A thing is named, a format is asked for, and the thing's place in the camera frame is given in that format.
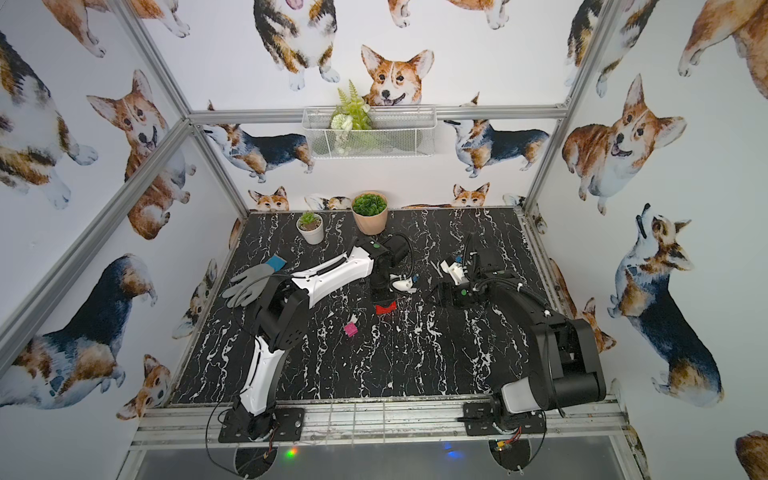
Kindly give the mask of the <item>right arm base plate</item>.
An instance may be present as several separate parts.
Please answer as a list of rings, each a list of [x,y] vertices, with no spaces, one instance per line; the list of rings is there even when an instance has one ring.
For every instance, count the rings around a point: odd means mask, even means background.
[[[509,413],[498,402],[468,402],[457,418],[468,436],[543,434],[547,431],[541,412]]]

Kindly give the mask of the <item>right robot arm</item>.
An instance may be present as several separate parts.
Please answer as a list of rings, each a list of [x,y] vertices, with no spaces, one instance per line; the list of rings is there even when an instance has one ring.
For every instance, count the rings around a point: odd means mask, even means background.
[[[562,315],[511,279],[489,278],[460,285],[440,282],[432,292],[439,307],[467,310],[482,305],[498,310],[522,329],[528,341],[527,373],[501,385],[480,413],[466,414],[459,418],[461,422],[511,431],[537,412],[605,399],[607,387],[597,341],[587,321]]]

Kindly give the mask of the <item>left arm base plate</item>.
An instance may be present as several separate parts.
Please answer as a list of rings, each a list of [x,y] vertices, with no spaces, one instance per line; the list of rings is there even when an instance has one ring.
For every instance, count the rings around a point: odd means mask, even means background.
[[[305,414],[303,408],[276,408],[254,416],[238,406],[226,412],[218,441],[295,442],[301,438]]]

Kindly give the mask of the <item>pink lego brick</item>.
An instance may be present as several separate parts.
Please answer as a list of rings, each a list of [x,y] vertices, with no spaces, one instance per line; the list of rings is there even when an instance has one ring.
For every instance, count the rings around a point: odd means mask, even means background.
[[[358,333],[358,329],[355,323],[348,323],[344,326],[344,332],[348,337],[353,337]]]

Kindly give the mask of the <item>red lego brick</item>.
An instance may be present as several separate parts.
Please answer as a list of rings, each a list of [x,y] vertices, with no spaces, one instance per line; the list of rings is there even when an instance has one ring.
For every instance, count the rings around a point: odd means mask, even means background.
[[[375,313],[377,315],[386,315],[394,312],[397,309],[397,301],[392,301],[390,304],[376,304]]]

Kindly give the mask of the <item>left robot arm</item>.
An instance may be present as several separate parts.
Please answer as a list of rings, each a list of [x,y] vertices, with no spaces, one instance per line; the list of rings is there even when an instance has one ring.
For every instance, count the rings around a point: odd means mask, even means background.
[[[224,296],[253,310],[242,330],[255,347],[243,387],[226,412],[218,441],[235,443],[270,439],[293,425],[278,417],[276,390],[288,351],[307,334],[310,310],[322,299],[357,280],[369,283],[378,315],[397,308],[400,280],[393,269],[413,260],[408,238],[393,234],[383,241],[352,238],[344,253],[300,272],[261,275],[244,271]]]

